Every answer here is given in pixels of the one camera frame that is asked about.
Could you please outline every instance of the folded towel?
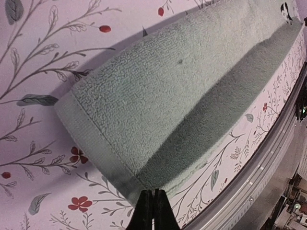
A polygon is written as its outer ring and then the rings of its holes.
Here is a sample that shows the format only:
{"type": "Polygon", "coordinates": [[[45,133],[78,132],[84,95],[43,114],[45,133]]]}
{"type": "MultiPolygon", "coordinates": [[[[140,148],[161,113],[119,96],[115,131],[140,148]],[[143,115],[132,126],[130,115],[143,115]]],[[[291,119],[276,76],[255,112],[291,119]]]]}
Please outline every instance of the folded towel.
{"type": "Polygon", "coordinates": [[[59,100],[77,145],[129,202],[143,189],[173,196],[262,91],[301,27],[286,24],[282,4],[230,0],[190,14],[59,100]]]}

